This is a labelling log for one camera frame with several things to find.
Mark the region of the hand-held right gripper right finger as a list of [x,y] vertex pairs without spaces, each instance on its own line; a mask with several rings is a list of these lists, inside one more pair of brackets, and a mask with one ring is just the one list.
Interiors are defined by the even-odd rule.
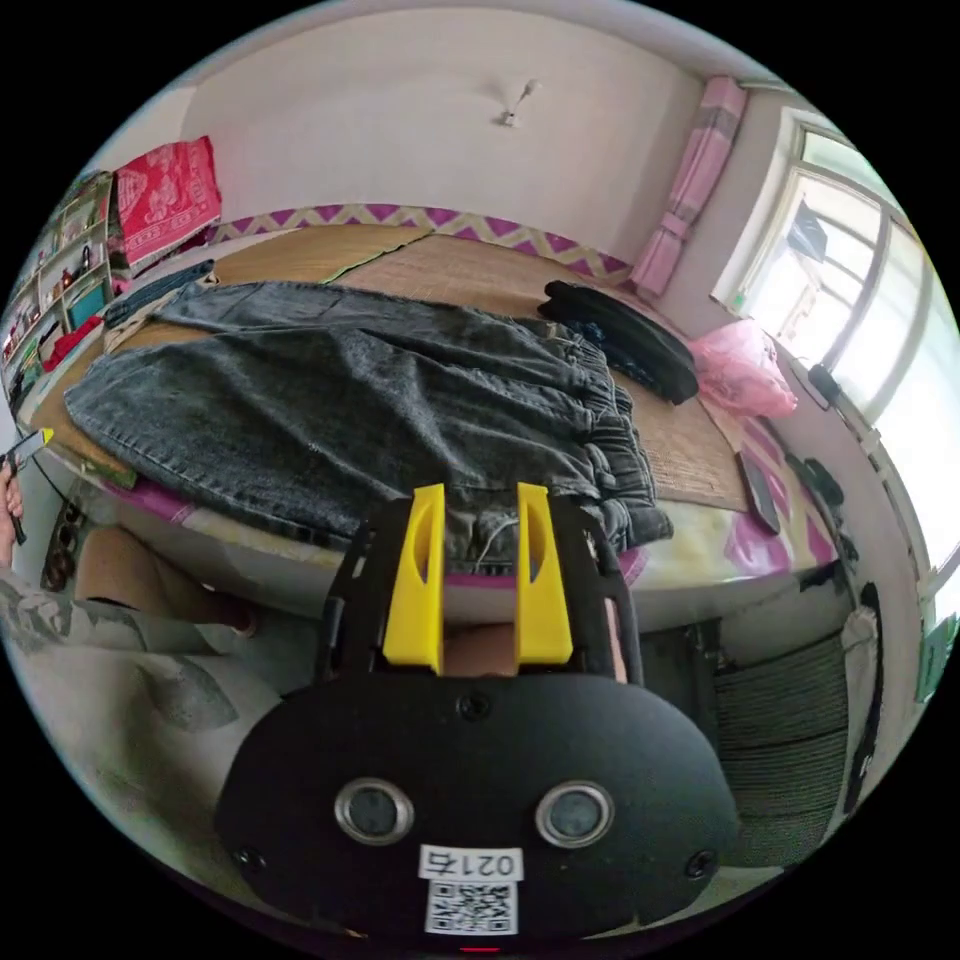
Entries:
[[573,638],[548,491],[517,485],[515,654],[517,667],[558,667]]

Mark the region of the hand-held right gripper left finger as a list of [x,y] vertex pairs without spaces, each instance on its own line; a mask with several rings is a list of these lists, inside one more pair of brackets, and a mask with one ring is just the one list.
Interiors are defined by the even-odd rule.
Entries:
[[443,669],[445,490],[441,484],[413,493],[397,561],[383,655],[392,667]]

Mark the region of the person's left hand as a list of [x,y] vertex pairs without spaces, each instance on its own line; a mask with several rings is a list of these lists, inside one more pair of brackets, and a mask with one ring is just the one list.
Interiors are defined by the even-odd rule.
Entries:
[[18,530],[23,518],[23,501],[13,461],[4,456],[1,466],[0,563],[1,570],[13,566],[15,549],[20,545]]

